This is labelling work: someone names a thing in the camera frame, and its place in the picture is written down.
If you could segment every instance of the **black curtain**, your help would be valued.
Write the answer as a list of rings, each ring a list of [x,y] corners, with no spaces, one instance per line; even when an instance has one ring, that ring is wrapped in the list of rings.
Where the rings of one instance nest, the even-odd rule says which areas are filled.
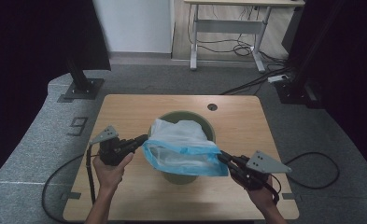
[[[92,0],[0,1],[0,167],[48,94],[66,74],[66,57],[83,70],[110,70]]]
[[[367,1],[307,1],[289,58],[367,160]]]

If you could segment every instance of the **blue plastic bag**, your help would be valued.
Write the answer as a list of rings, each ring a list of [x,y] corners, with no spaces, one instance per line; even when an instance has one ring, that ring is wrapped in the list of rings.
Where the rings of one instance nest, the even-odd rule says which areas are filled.
[[[157,170],[177,175],[226,176],[227,166],[218,160],[219,148],[208,141],[193,120],[177,124],[156,119],[151,137],[143,146],[145,158]]]

